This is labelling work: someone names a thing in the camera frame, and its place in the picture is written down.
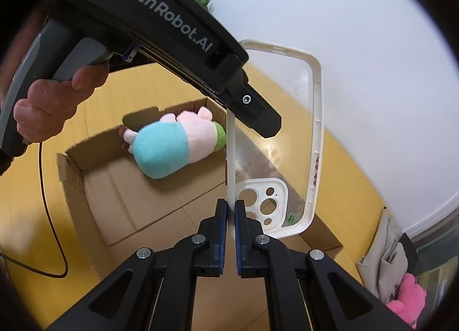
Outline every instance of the baseboard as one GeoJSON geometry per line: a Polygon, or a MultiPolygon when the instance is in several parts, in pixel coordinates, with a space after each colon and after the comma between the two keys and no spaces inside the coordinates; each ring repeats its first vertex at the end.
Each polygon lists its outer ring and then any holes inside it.
{"type": "Polygon", "coordinates": [[[447,218],[455,209],[459,207],[459,191],[453,195],[443,205],[439,206],[435,211],[424,217],[421,221],[418,221],[405,229],[405,233],[410,237],[414,238],[417,234],[420,234],[427,229],[430,229],[436,223],[439,223],[444,218],[447,218]]]}

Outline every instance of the black cable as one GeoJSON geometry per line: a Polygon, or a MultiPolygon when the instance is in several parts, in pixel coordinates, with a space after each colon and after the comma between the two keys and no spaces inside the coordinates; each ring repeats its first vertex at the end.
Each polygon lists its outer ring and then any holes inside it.
{"type": "Polygon", "coordinates": [[[41,271],[35,268],[32,268],[31,266],[28,266],[26,264],[23,264],[22,262],[19,262],[18,260],[15,260],[7,255],[4,255],[3,253],[0,252],[0,257],[3,257],[5,260],[8,260],[12,262],[13,264],[19,265],[23,267],[24,269],[33,271],[34,273],[44,275],[45,277],[50,277],[50,278],[65,278],[68,274],[68,262],[67,258],[65,257],[64,250],[62,249],[61,242],[59,242],[59,238],[57,237],[56,230],[54,230],[54,225],[53,222],[51,221],[51,216],[50,212],[48,211],[48,205],[46,204],[46,197],[44,195],[44,186],[43,186],[43,170],[41,166],[41,152],[42,152],[42,142],[40,142],[40,145],[38,147],[38,168],[40,169],[40,185],[41,185],[41,197],[43,198],[43,205],[44,205],[44,210],[46,212],[46,216],[48,217],[48,221],[50,223],[51,230],[53,230],[53,235],[54,238],[56,239],[56,243],[59,246],[59,251],[61,251],[62,258],[64,260],[65,264],[65,270],[62,274],[53,274],[53,273],[46,273],[45,271],[41,271]]]}

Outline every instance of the silver screw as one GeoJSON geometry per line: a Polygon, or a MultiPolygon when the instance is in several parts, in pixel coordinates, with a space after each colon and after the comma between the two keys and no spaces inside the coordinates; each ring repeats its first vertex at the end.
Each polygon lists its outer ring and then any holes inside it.
{"type": "Polygon", "coordinates": [[[195,244],[203,243],[206,240],[206,236],[203,234],[194,234],[191,237],[191,241],[195,244]]]}
{"type": "Polygon", "coordinates": [[[313,249],[309,252],[309,255],[313,260],[321,260],[324,258],[324,253],[320,249],[313,249]]]}
{"type": "Polygon", "coordinates": [[[138,258],[148,258],[151,255],[150,248],[141,248],[137,250],[137,257],[138,258]]]}
{"type": "Polygon", "coordinates": [[[267,236],[267,235],[265,235],[265,234],[257,235],[256,238],[255,238],[255,241],[256,241],[258,244],[266,244],[266,243],[269,243],[269,236],[267,236]]]}
{"type": "Polygon", "coordinates": [[[252,102],[252,97],[249,94],[242,97],[242,103],[245,105],[248,105],[250,102],[252,102]]]}

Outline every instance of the human hand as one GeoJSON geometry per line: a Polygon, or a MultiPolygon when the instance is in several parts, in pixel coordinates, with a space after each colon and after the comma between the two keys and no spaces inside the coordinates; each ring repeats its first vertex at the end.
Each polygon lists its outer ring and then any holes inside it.
{"type": "MultiPolygon", "coordinates": [[[[0,68],[0,107],[17,66],[43,26],[44,15],[32,14],[19,31],[0,68]]],[[[59,134],[77,105],[88,99],[108,76],[108,61],[80,68],[71,81],[40,79],[29,88],[27,98],[14,106],[17,131],[30,142],[42,142],[59,134]]]]}

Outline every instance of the plush toy body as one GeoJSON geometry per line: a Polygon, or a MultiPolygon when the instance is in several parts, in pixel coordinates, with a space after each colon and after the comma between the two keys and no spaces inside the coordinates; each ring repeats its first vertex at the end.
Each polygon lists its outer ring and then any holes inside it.
{"type": "Polygon", "coordinates": [[[198,113],[168,113],[139,132],[122,130],[129,152],[141,170],[153,179],[166,177],[185,165],[199,161],[226,144],[226,133],[212,113],[201,107],[198,113]]]}
{"type": "Polygon", "coordinates": [[[403,276],[398,290],[397,300],[392,300],[387,307],[412,328],[416,328],[416,321],[425,306],[427,293],[416,284],[416,278],[410,273],[403,276]]]}

